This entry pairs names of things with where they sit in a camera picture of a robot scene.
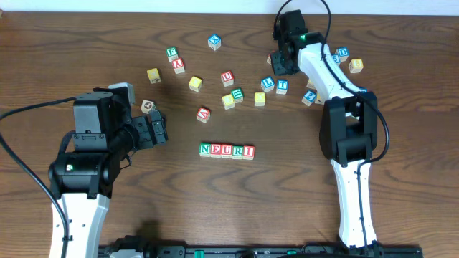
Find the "yellow block mid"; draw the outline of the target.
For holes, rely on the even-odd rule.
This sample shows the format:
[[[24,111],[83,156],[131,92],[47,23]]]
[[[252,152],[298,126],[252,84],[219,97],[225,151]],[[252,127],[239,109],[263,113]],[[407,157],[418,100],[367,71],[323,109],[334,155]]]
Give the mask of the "yellow block mid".
[[[313,90],[315,89],[314,84],[312,83],[311,80],[309,80],[309,81],[307,82],[306,87],[307,87],[307,88],[310,88],[310,89],[313,89]]]

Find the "green N wooden block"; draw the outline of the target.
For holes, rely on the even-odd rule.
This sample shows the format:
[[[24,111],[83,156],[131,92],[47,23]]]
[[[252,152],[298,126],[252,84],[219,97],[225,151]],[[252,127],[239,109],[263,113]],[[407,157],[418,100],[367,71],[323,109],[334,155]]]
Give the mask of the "green N wooden block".
[[[199,146],[199,155],[201,157],[210,157],[211,144],[210,143],[201,143]]]

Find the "red E wooden block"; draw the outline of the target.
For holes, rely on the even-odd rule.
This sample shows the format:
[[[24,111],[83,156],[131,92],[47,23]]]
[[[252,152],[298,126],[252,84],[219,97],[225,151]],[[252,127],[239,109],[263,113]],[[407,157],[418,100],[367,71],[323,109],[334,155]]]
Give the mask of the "red E wooden block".
[[[210,156],[212,158],[221,158],[222,157],[222,145],[212,143],[210,145]]]

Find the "green R wooden block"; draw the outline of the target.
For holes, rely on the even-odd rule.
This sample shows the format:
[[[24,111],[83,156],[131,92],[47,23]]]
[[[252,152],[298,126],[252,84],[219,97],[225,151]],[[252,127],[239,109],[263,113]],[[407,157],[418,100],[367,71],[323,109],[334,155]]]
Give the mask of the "green R wooden block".
[[[232,159],[243,159],[244,147],[241,145],[234,145],[232,147]]]

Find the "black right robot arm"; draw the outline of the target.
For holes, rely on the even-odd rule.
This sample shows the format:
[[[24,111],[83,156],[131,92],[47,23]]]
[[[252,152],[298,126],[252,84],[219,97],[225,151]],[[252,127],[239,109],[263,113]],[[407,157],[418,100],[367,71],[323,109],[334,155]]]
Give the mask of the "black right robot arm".
[[[276,75],[304,73],[321,96],[323,113],[319,142],[331,162],[339,193],[339,238],[349,249],[363,249],[377,240],[372,225],[369,197],[369,159],[377,144],[377,114],[371,109],[373,93],[366,101],[342,72],[319,32],[276,32],[278,51],[271,57]]]

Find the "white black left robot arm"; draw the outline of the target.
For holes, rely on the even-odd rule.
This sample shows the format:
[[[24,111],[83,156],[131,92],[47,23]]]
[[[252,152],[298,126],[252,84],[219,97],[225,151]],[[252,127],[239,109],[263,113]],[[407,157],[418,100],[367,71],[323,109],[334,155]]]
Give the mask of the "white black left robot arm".
[[[95,88],[73,103],[75,129],[62,139],[49,167],[53,208],[51,257],[96,257],[121,161],[168,140],[166,117],[155,107],[133,117],[133,86]]]

